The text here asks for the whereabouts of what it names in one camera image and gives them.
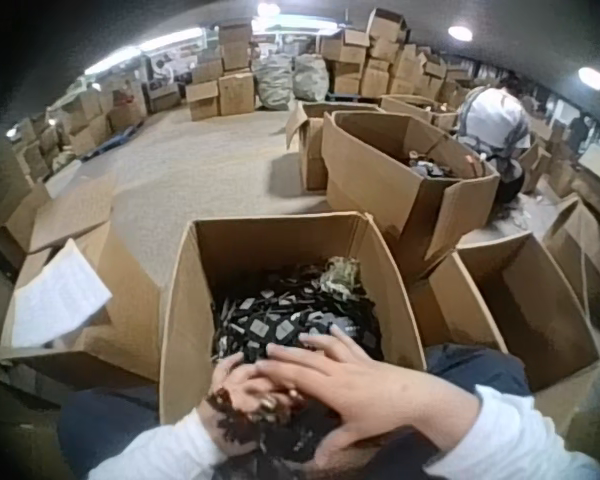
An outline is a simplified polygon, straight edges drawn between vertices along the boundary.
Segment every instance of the white long-sleeve shirt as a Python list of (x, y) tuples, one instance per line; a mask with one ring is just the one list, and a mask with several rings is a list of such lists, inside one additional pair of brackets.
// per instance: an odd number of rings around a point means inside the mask
[[(425, 467), (450, 480), (600, 480), (600, 465), (567, 452), (553, 422), (533, 407), (533, 398), (477, 387), (482, 407), (465, 438)], [(117, 457), (92, 470), (89, 480), (207, 480), (226, 460), (194, 410), (174, 426), (147, 431)]]

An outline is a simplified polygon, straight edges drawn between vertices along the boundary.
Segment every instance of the ceiling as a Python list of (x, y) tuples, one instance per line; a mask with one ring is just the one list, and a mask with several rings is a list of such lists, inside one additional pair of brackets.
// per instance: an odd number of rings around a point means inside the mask
[[(583, 85), (577, 75), (582, 66), (600, 70), (600, 1), (277, 0), (276, 3), (282, 13), (348, 19), (359, 27), (366, 25), (375, 6), (403, 13), (412, 29), (412, 41), (516, 70), (600, 119), (600, 92)], [(0, 122), (8, 123), (40, 111), (60, 96), (86, 67), (123, 45), (195, 25), (250, 17), (255, 15), (257, 4), (258, 0), (2, 0)], [(470, 44), (454, 41), (446, 32), (455, 24), (471, 28), (474, 41)]]

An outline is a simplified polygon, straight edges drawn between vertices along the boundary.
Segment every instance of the hand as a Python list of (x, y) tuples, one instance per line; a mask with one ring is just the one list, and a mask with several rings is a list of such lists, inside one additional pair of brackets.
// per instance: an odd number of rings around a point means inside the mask
[[(241, 365), (242, 353), (236, 353), (220, 361), (211, 376), (209, 393), (224, 388), (231, 397), (231, 405), (235, 410), (252, 413), (260, 408), (264, 396), (274, 397), (277, 402), (290, 405), (292, 400), (281, 393), (274, 393), (278, 388), (271, 380), (260, 376), (255, 365)], [(197, 409), (203, 426), (213, 442), (228, 456), (243, 455), (256, 448), (256, 442), (240, 444), (228, 442), (225, 432), (219, 427), (224, 415), (203, 401)]]
[(297, 388), (340, 414), (342, 425), (322, 441), (316, 464), (326, 465), (359, 440), (406, 425), (450, 450), (475, 422), (475, 396), (427, 373), (374, 361), (338, 327), (331, 333), (300, 337), (324, 354), (270, 344), (270, 360), (256, 364), (271, 380)]

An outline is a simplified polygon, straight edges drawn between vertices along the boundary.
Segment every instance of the concrete floor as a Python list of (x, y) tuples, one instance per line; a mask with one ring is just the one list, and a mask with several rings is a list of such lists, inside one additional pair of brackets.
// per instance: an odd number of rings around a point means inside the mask
[[(150, 117), (126, 145), (83, 164), (66, 188), (115, 172), (113, 225), (151, 278), (171, 278), (187, 222), (209, 217), (326, 211), (303, 191), (298, 147), (285, 148), (288, 112), (256, 112), (191, 122), (186, 107)], [(546, 196), (521, 200), (504, 222), (463, 243), (530, 229), (544, 234), (556, 215)]]

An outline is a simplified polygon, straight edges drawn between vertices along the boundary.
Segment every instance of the large sack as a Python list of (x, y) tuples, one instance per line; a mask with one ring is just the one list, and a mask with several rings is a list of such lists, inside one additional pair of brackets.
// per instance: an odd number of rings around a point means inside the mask
[(293, 94), (299, 100), (324, 102), (329, 91), (327, 65), (320, 55), (300, 55), (296, 57), (296, 71), (293, 74)]
[(271, 110), (286, 110), (291, 101), (291, 57), (281, 54), (255, 60), (252, 70), (262, 104)]

